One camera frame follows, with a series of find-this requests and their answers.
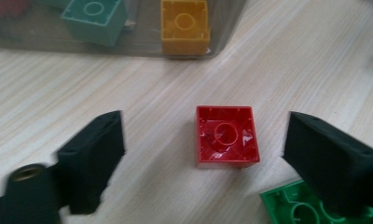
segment teal block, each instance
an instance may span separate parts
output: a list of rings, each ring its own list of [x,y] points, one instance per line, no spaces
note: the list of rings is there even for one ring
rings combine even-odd
[[[303,180],[260,194],[273,224],[373,224],[373,209],[360,217],[341,217],[325,209],[323,202]]]
[[[62,19],[75,38],[113,47],[128,16],[124,0],[73,0]]]
[[[35,0],[35,2],[50,7],[66,8],[71,0]]]

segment wood grain tabletop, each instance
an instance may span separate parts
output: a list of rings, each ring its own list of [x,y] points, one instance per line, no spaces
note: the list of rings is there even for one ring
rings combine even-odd
[[[261,162],[196,168],[197,105],[251,106]],[[114,110],[127,154],[98,211],[66,223],[269,223],[259,192],[297,178],[282,159],[289,111],[373,147],[373,0],[250,0],[207,60],[0,49],[0,195]]]

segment red block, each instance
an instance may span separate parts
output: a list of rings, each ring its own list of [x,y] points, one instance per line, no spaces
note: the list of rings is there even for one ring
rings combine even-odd
[[[197,108],[198,167],[243,168],[259,162],[250,106]]]
[[[18,17],[30,6],[30,0],[0,0],[0,17]]]

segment green lego block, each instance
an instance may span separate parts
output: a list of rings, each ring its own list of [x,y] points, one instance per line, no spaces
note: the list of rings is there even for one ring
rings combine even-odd
[[[35,2],[50,7],[66,8],[71,0],[35,0]]]
[[[360,217],[341,217],[325,210],[323,202],[299,180],[260,194],[273,224],[373,224],[373,209]]]
[[[124,0],[73,0],[62,19],[75,38],[113,47],[128,16]]]

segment yellow lego block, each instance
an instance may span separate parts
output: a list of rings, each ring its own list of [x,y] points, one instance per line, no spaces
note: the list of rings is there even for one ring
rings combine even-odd
[[[202,55],[210,28],[206,0],[161,0],[162,50],[168,55]]]

